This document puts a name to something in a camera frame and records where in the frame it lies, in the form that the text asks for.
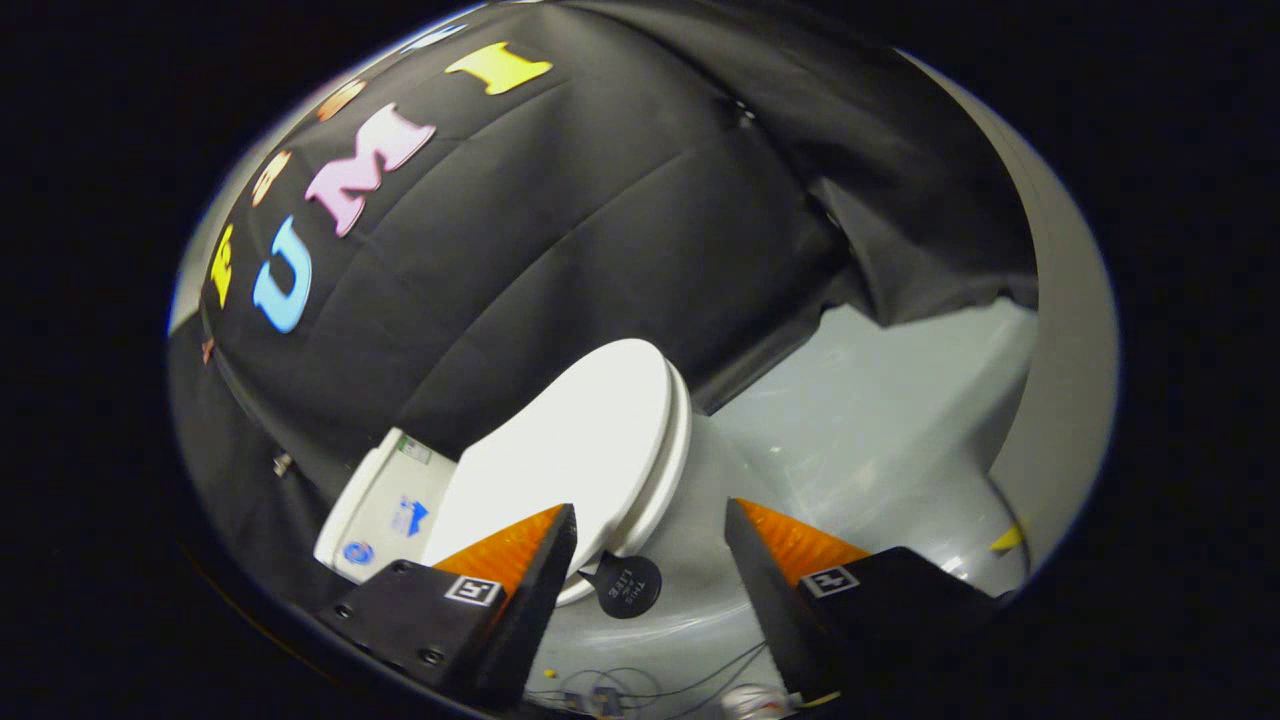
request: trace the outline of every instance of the wire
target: wire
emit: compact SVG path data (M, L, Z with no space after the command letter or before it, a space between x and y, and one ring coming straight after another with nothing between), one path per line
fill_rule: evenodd
M840 697L840 691L836 691L836 692L833 692L831 694L824 694L824 696L819 697L818 700L806 702L804 705L797 705L796 707L818 707L819 705L823 705L826 702L831 702L831 701L836 700L837 697Z
M689 710L685 710L684 712L680 712L680 714L672 715L669 717L666 717L664 720L676 720L677 717L684 717L685 715L689 715L690 712L696 711L698 708L700 708L701 706L707 705L708 702L718 698L721 696L721 693L724 692L724 688L730 687L733 683L733 680L737 679L739 675L741 675L742 673L745 673L746 669L751 666L751 662L755 662L755 659L759 657L763 652L764 652L764 643L760 643L760 644L755 646L755 655L753 655L751 659L748 660L741 667L739 667L737 673L733 673L732 675L730 675L730 679L724 680L724 684L721 685L719 688L717 688L716 692L713 692L712 694L707 696L707 698L704 698L698 705L690 707Z
M733 673L733 675L728 679L728 682L726 682L724 685L722 685L718 691L716 691L714 694L712 694L710 697L708 697L703 702L695 705L694 707L686 710L685 712L673 716L673 717L682 717L684 715L687 715L687 714L698 710L703 705L707 705L708 702L710 702L712 700L714 700L716 697L718 697L724 691L724 688L728 687L728 683L732 683L733 680L736 680L737 676L741 675L751 665L751 662L755 661L756 657L759 657L759 655L764 651L764 644L765 643L760 642L760 643L756 643L756 644L749 647L746 651L744 651L744 652L739 653L736 657L733 657L733 660L730 660L728 662L726 662L724 665L722 665L714 673L712 673L712 674L707 675L705 678L703 678L701 680L698 680L696 683L694 683L691 685L687 685L687 687L684 687L684 688L681 688L678 691L655 692L653 694L636 694L636 693L631 692L631 688L628 688L626 685L626 683L623 683L616 675L613 675L613 673L621 673L623 670L630 670L632 673L637 673L640 675L644 675L645 679L648 679L654 685L654 688L658 689L658 691L662 691L662 683L659 683L658 679L653 676L652 673L648 673L648 671L641 670L639 667L611 667L608 670L590 670L590 669L589 670L579 670L577 673L573 673L572 675L568 675L563 680L561 680L559 687L557 687L554 691L526 691L525 694L526 696L531 696L531 697L538 698L538 700L541 700L541 696L559 694L561 697L558 697L558 698L554 698L554 700L548 698L548 700L550 700L552 702L561 702L561 703L563 703L564 700L566 700L566 696L568 694L566 692L566 689L568 688L568 684L572 683L575 679L582 676L582 675L593 674L594 673L596 680L599 680L602 678L607 678L607 679L612 680L614 684L617 684L618 689L621 689L621 691L623 691L626 693L626 694L620 694L618 696L620 701L621 700L648 700L649 701L649 702L645 702L644 705L623 705L622 706L623 710L644 710L644 708L649 707L650 705L658 702L658 698L671 697L671 696L675 696L675 694L681 694L681 693L689 692L689 691L691 691L691 689L694 689L694 688L696 688L696 687L707 683L708 680L710 680L716 675L719 675L724 670L728 670L730 667L732 667L733 664L737 662L739 660L742 660L748 655L751 655L753 652L755 653L755 656L753 656L750 660L748 660L745 665L742 665L741 667L739 667L737 673Z
M759 644L755 644L755 646L751 646L751 647L749 647L749 648L746 650L746 652L742 652L741 655L739 655L739 656L737 656L737 657L735 657L733 660L730 660L728 662L726 662L724 665L722 665L719 670L717 670L717 671L712 673L710 675L707 675L707 676L705 676L705 678L703 678L701 680L698 680L696 683L694 683L694 684L691 684L691 685L689 685L689 687L686 687L686 688L681 688L681 689L678 689L678 691L671 691L671 692L666 692L666 693L658 693L658 694L639 694L639 696L632 696L632 697L636 697L636 698L650 698L650 697L669 697L669 696L673 696L673 694L680 694L680 693L682 693L682 692L687 692L687 691L691 691L691 689L696 688L698 685L700 685L700 684L705 683L707 680L710 680L710 679L712 679L712 678L714 678L716 675L719 675L719 674L721 674L721 673L723 673L724 670L728 670L728 669L730 669L730 667L731 667L731 666L732 666L732 665L733 665L735 662L737 662L739 660L742 660L742 659L744 659L744 657L746 657L748 655L751 655L751 652L754 652L754 651L759 651L759 650L763 650L763 648L764 648L764 643L763 643L763 642L762 642L762 643L759 643Z

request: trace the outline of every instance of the screw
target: screw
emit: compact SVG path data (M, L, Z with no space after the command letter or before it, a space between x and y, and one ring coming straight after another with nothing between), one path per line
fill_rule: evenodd
M428 665L439 665L444 661L444 653L434 647L428 647L417 651L417 656L422 659L422 662Z

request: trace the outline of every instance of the black sticker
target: black sticker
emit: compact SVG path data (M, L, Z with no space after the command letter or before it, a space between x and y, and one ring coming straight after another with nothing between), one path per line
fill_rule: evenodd
M662 573L658 566L639 555L618 557L604 551L594 575L581 570L577 574L595 587L600 609L611 618L643 615L658 602L658 593L662 592Z

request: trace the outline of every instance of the black fabric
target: black fabric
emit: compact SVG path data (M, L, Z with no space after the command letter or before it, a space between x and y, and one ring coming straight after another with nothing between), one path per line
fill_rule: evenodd
M882 325L998 295L1036 307L1016 188L963 108L923 70L838 22L776 0L570 0L616 18L742 100L844 229Z
M227 302L205 283L172 341L172 392L195 482L253 577L303 606L333 597L344 582L311 546L388 428L457 459L612 340L653 342L709 413L835 302L882 324L997 293L1034 305L1025 217L968 115L888 49L787 29L774 12L488 6L361 73L367 87L332 119L292 128L257 208L251 187L229 190ZM495 96L443 72L503 41L553 69ZM389 102L435 136L335 237L303 192ZM270 252L288 217L312 282L280 333L252 292L264 261L292 287ZM282 447L297 462L283 479Z
M210 524L244 571L276 597L316 607L352 584L311 556L337 497L298 470L279 478L279 446L205 364L200 319L192 316L169 338L173 419L188 478Z
M443 73L499 41L554 68L498 96ZM388 102L436 135L338 238L302 193ZM246 188L228 218L227 305L207 283L204 306L244 383L347 460L390 425L456 457L621 337L654 342L696 391L849 266L841 234L731 97L571 8L477 12L282 147L293 155L266 200L251 208ZM314 268L306 313L282 334L252 279L291 215Z

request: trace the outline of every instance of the letter m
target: letter m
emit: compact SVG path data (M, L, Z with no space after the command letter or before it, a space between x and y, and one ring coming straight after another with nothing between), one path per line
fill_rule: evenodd
M365 199L355 193L378 190L383 182L378 159L381 158L383 172L389 173L412 158L434 133L434 126L417 127L397 115L394 104L387 105L356 131L356 156L320 168L303 197L319 200L337 220L338 237L344 237L365 209Z

